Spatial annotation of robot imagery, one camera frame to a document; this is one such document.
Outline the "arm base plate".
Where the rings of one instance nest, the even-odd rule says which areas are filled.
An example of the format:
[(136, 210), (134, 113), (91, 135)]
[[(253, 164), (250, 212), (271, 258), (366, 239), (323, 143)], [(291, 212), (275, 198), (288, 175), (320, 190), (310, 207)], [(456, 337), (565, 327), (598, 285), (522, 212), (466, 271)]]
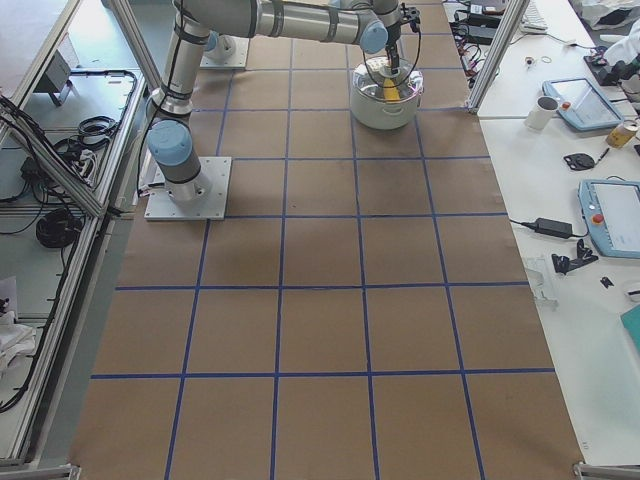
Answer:
[(250, 40), (212, 32), (200, 62), (203, 69), (244, 70)]
[(200, 157), (201, 171), (184, 184), (167, 182), (159, 167), (144, 217), (150, 221), (223, 220), (232, 168), (231, 157)]

